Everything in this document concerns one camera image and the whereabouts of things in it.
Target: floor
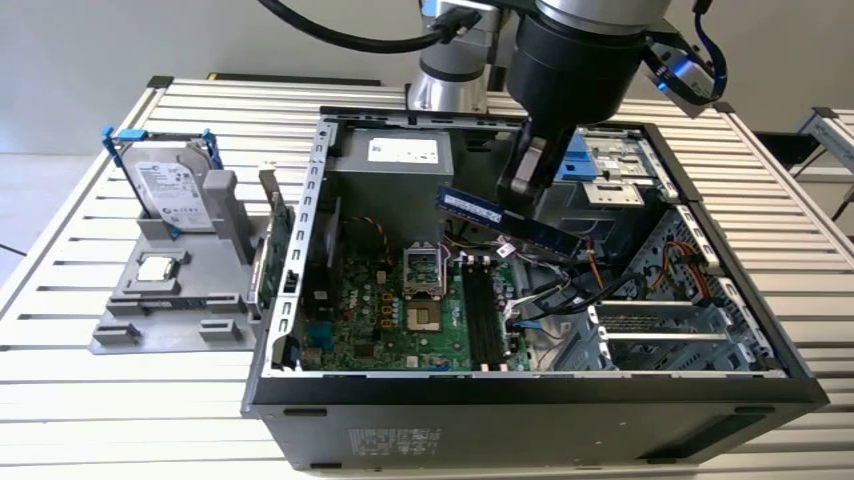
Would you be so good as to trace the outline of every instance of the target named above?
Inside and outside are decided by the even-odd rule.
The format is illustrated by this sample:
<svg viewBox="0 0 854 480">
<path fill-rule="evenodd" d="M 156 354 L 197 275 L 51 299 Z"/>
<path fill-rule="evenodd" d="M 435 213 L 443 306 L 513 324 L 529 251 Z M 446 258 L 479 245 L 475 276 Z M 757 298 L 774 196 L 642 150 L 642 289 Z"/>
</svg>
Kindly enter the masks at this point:
<svg viewBox="0 0 854 480">
<path fill-rule="evenodd" d="M 27 252 L 94 159 L 0 154 L 0 244 Z M 0 286 L 22 258 L 0 248 Z"/>
</svg>

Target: aluminum profile table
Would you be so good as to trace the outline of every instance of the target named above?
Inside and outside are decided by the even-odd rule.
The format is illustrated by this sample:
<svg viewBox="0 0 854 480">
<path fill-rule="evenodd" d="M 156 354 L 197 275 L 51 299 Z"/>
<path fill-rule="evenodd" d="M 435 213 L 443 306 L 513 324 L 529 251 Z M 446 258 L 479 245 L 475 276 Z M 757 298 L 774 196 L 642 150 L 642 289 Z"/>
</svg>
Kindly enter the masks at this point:
<svg viewBox="0 0 854 480">
<path fill-rule="evenodd" d="M 816 107 L 798 133 L 809 133 L 854 173 L 854 110 Z"/>
<path fill-rule="evenodd" d="M 122 127 L 218 134 L 251 213 L 255 167 L 302 191 L 321 105 L 403 108 L 399 88 L 175 80 Z M 505 94 L 497 114 L 522 115 Z M 628 101 L 616 120 L 658 124 L 832 405 L 697 468 L 395 471 L 405 477 L 854 478 L 854 247 L 734 113 L 690 120 Z M 241 418 L 250 352 L 94 356 L 86 347 L 139 231 L 139 205 L 106 153 L 0 291 L 0 476 L 258 478 L 293 472 L 265 425 Z"/>
</svg>

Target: open computer tower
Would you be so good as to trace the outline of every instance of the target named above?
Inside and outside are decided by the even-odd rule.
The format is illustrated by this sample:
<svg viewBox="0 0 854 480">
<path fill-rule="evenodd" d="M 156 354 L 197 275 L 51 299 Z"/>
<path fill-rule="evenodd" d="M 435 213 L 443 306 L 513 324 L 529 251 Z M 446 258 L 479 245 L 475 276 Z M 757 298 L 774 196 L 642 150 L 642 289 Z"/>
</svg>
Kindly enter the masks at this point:
<svg viewBox="0 0 854 480">
<path fill-rule="evenodd" d="M 700 463 L 828 403 L 654 125 L 325 108 L 245 411 L 294 468 Z"/>
</svg>

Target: white label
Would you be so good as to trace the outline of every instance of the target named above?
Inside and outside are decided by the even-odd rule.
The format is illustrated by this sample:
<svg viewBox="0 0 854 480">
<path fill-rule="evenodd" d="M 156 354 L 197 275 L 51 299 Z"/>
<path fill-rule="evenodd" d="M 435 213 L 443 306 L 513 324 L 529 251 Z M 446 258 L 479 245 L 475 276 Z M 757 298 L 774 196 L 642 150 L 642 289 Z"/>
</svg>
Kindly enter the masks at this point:
<svg viewBox="0 0 854 480">
<path fill-rule="evenodd" d="M 502 258 L 507 258 L 510 255 L 513 255 L 513 252 L 515 251 L 517 251 L 517 247 L 514 247 L 511 243 L 506 243 L 498 249 L 498 254 L 501 255 Z"/>
<path fill-rule="evenodd" d="M 179 163 L 138 162 L 136 171 L 167 223 L 179 229 L 214 227 L 190 168 Z"/>
<path fill-rule="evenodd" d="M 439 142 L 415 138 L 373 138 L 369 162 L 439 163 Z"/>
<path fill-rule="evenodd" d="M 349 433 L 361 457 L 433 456 L 442 440 L 441 428 L 351 428 Z"/>
<path fill-rule="evenodd" d="M 466 210 L 469 213 L 474 213 L 479 217 L 483 217 L 495 223 L 501 223 L 502 221 L 502 215 L 499 213 L 495 213 L 494 211 L 487 210 L 483 207 L 479 207 L 478 205 L 467 202 L 466 200 L 461 200 L 453 195 L 447 195 L 447 194 L 445 195 L 445 203 L 447 203 L 449 205 L 454 205 L 457 208 Z"/>
<path fill-rule="evenodd" d="M 604 170 L 620 170 L 620 162 L 617 160 L 599 160 L 599 167 Z"/>
</svg>

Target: robotic arm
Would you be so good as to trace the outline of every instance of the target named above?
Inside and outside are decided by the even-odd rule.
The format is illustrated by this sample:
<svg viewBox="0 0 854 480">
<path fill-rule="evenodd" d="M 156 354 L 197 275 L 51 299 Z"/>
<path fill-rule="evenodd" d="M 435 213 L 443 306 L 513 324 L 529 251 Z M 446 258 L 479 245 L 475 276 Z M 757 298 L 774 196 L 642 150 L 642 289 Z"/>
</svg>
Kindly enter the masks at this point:
<svg viewBox="0 0 854 480">
<path fill-rule="evenodd" d="M 712 0 L 694 4 L 705 62 L 664 20 L 670 0 L 425 0 L 426 32 L 374 40 L 335 32 L 278 0 L 259 0 L 321 40 L 373 53 L 422 51 L 413 109 L 486 112 L 487 63 L 501 62 L 502 28 L 518 25 L 507 91 L 529 112 L 498 184 L 502 205 L 525 212 L 551 186 L 579 125 L 608 120 L 644 71 L 686 113 L 700 115 L 726 89 L 721 49 L 702 29 Z M 518 15 L 518 22 L 510 21 Z"/>
</svg>

